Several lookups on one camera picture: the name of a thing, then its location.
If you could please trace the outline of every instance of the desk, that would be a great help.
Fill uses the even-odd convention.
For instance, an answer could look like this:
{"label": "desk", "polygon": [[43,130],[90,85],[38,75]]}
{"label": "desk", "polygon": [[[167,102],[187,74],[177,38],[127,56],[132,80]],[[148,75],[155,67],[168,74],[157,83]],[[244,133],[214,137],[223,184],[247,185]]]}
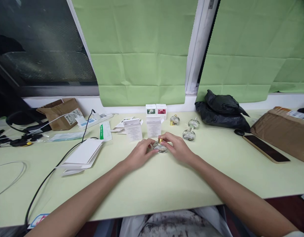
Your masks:
{"label": "desk", "polygon": [[[261,111],[248,113],[254,118]],[[170,126],[169,118],[162,124],[162,133],[168,131],[181,136],[188,129],[188,121],[196,112],[177,113],[179,126]],[[110,119],[111,128],[123,118],[135,116],[145,120],[145,114],[115,115]],[[79,131],[75,126],[70,131]],[[87,138],[99,136],[99,125],[89,129]],[[143,137],[147,138],[146,124],[142,125]],[[57,132],[48,132],[51,136]],[[186,142],[189,148],[262,198],[304,194],[304,162],[280,151],[291,162],[275,164],[262,155],[233,129],[205,125],[195,130],[195,142]],[[0,227],[24,224],[24,218],[37,188],[66,152],[79,140],[35,143],[28,147],[0,148],[0,164],[24,161],[27,170],[7,191],[0,195]],[[56,170],[44,184],[30,213],[30,222],[41,213],[50,213],[92,181],[109,171],[123,160],[136,146],[129,143],[126,135],[113,134],[104,144],[93,167],[76,175],[61,177],[63,170]],[[0,167],[0,191],[9,185],[21,170],[20,164]],[[179,164],[170,152],[156,154],[141,169],[124,177],[109,193],[91,220],[102,220],[155,213],[169,210],[195,208],[222,204],[222,201],[192,169]]]}

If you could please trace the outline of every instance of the perfume bottle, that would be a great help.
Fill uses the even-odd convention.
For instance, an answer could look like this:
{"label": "perfume bottle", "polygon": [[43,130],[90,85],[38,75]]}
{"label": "perfume bottle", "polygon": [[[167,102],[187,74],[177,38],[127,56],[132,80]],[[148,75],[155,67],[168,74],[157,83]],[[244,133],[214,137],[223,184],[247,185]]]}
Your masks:
{"label": "perfume bottle", "polygon": [[196,134],[193,132],[193,127],[190,127],[189,130],[186,129],[183,132],[183,138],[190,142],[193,142],[195,140]]}
{"label": "perfume bottle", "polygon": [[159,153],[165,153],[167,152],[167,148],[163,145],[161,145],[161,142],[163,141],[162,138],[159,138],[155,143],[153,144],[154,150],[159,150]]}
{"label": "perfume bottle", "polygon": [[189,122],[188,122],[188,126],[192,127],[193,129],[196,129],[196,130],[199,128],[199,125],[200,125],[200,123],[197,120],[197,117],[189,120]]}
{"label": "perfume bottle", "polygon": [[189,130],[186,129],[183,132],[183,138],[187,141],[193,142],[196,138],[196,134],[193,132],[193,129],[198,129],[199,125],[200,125],[200,123],[197,120],[197,117],[189,120],[189,122],[188,122]]}
{"label": "perfume bottle", "polygon": [[179,121],[180,121],[179,117],[177,117],[177,115],[174,115],[170,118],[169,124],[171,126],[177,126],[177,125],[179,125]]}

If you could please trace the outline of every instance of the green paper blind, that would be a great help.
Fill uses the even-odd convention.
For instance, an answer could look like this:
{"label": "green paper blind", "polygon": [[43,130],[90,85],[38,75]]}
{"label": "green paper blind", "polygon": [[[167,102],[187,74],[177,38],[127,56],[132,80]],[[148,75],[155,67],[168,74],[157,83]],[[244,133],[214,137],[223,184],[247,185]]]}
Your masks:
{"label": "green paper blind", "polygon": [[197,101],[207,89],[238,102],[304,92],[304,0],[221,0]]}
{"label": "green paper blind", "polygon": [[197,0],[73,0],[103,106],[182,104]]}

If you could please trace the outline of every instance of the wall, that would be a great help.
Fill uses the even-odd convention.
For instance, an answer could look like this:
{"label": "wall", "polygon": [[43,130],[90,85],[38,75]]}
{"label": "wall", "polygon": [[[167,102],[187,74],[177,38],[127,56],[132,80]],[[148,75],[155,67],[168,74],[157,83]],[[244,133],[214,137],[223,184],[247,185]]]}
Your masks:
{"label": "wall", "polygon": [[[24,97],[24,101],[32,108],[40,107],[56,101],[61,98],[75,97],[80,105],[83,114],[86,116],[94,109],[99,113],[144,113],[145,106],[132,106],[132,107],[103,107],[99,96],[52,96],[52,97]],[[195,111],[196,95],[186,95],[185,104],[168,105],[168,112],[187,112]],[[304,108],[304,94],[286,94],[274,93],[269,94],[267,100],[254,103],[240,103],[245,110],[256,109],[272,109],[275,106],[286,108]]]}

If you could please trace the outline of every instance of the phone screen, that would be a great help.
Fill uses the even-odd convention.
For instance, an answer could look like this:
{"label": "phone screen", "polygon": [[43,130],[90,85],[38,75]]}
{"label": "phone screen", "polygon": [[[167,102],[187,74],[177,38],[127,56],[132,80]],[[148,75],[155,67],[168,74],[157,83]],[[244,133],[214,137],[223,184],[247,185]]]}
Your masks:
{"label": "phone screen", "polygon": [[267,155],[269,155],[272,159],[274,159],[277,162],[287,162],[290,161],[287,157],[280,154],[278,151],[273,149],[271,146],[267,145],[265,142],[263,142],[258,137],[249,135],[244,136],[247,140],[249,140],[251,143],[253,143],[255,146],[257,146],[259,149],[261,149],[263,152],[265,152]]}

